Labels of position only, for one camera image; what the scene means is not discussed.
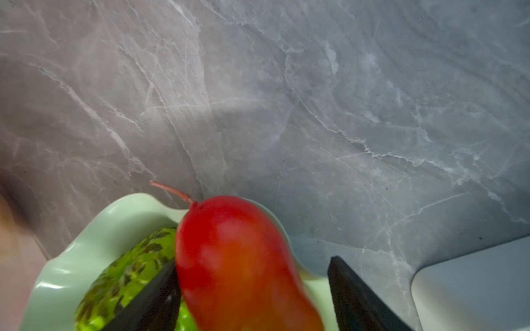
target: fruit stem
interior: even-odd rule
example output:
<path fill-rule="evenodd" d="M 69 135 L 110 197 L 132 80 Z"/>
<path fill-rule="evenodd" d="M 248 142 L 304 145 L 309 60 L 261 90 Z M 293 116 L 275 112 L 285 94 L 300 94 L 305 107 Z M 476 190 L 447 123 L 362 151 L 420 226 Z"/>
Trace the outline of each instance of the fruit stem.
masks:
<path fill-rule="evenodd" d="M 179 198 L 181 198 L 184 202 L 187 202 L 189 204 L 192 204 L 192 203 L 195 203 L 195 201 L 189 196 L 187 195 L 186 193 L 184 192 L 181 192 L 177 189 L 174 189 L 172 188 L 171 186 L 167 186 L 166 184 L 162 184 L 161 182 L 157 182 L 157 181 L 151 181 L 150 184 L 154 187 L 158 187 L 162 190 L 166 190 L 168 192 L 171 192 L 175 195 L 178 195 Z"/>

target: red fruit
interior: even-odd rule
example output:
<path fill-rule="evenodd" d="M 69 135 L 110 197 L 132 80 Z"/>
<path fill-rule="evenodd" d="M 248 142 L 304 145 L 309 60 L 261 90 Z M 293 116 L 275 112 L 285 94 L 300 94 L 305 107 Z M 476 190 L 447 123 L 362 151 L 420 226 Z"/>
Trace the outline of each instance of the red fruit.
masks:
<path fill-rule="evenodd" d="M 324 330 L 289 248 L 258 207 L 235 196 L 191 203 L 176 233 L 182 293 L 201 331 Z"/>

